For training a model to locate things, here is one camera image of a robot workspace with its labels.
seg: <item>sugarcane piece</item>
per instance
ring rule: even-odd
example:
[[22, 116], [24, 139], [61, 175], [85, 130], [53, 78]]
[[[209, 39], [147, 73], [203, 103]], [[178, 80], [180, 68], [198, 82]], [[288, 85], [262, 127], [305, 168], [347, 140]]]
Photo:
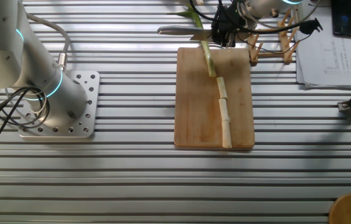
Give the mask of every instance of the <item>sugarcane piece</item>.
[[220, 99], [227, 99], [227, 91], [225, 89], [225, 82], [223, 77], [217, 77], [218, 90], [220, 92]]
[[230, 149], [232, 148], [230, 122], [223, 121], [222, 128], [223, 128], [223, 148]]
[[[202, 21], [200, 20], [199, 15], [196, 14], [196, 12], [190, 6], [190, 4], [186, 4], [186, 6], [188, 7], [188, 10], [186, 10], [185, 12], [171, 12], [171, 13], [168, 13], [168, 15], [178, 15], [182, 17], [192, 18], [197, 27], [203, 28], [203, 24], [202, 24]], [[210, 47], [208, 46], [208, 42], [203, 40], [201, 41], [201, 44], [206, 58], [208, 75], [210, 77], [216, 77], [217, 74], [215, 73], [214, 61], [213, 61], [212, 53], [210, 51]]]
[[[192, 12], [192, 18], [196, 24], [197, 27], [199, 28], [203, 28], [203, 24], [202, 21], [200, 20], [200, 17], [198, 14], [196, 14], [196, 12], [192, 9], [192, 7], [187, 4], [188, 10], [190, 12]], [[213, 57], [212, 57], [212, 53], [210, 51], [210, 47], [208, 46], [208, 42], [202, 40], [202, 48], [203, 51], [205, 52], [205, 58], [206, 58], [206, 63], [207, 63], [207, 68], [208, 68], [208, 75], [210, 77], [216, 77], [217, 74], [215, 73], [215, 68], [214, 68], [214, 61], [213, 61]]]
[[228, 115], [227, 100], [219, 99], [220, 112], [221, 112], [221, 124], [222, 124], [222, 133], [223, 133], [223, 147], [232, 148], [231, 140], [231, 129], [230, 129], [230, 117]]

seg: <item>wooden stand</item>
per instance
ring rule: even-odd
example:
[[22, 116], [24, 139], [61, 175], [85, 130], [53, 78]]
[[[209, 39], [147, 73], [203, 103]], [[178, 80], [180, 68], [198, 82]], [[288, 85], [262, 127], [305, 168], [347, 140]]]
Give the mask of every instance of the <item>wooden stand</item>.
[[[288, 10], [285, 14], [285, 17], [281, 22], [278, 22], [278, 27], [282, 28], [286, 26], [286, 18], [289, 17], [291, 13], [291, 10]], [[289, 20], [288, 26], [290, 26], [294, 21], [294, 16], [292, 16]], [[250, 51], [250, 63], [252, 65], [256, 65], [258, 63], [258, 59], [260, 57], [282, 57], [285, 63], [291, 63], [292, 60], [292, 54], [296, 50], [297, 46], [299, 43], [297, 42], [293, 48], [290, 49], [290, 42], [293, 40], [294, 35], [297, 32], [297, 28], [294, 28], [292, 31], [292, 34], [290, 37], [288, 36], [287, 31], [282, 31], [279, 33], [279, 40], [281, 41], [281, 51], [277, 52], [278, 54], [274, 54], [271, 52], [266, 52], [266, 53], [260, 53], [260, 50], [263, 46], [263, 43], [261, 42], [258, 47], [254, 47], [257, 44], [258, 37], [260, 36], [259, 34], [256, 35], [251, 35], [248, 38], [248, 43], [249, 45], [249, 51]]]

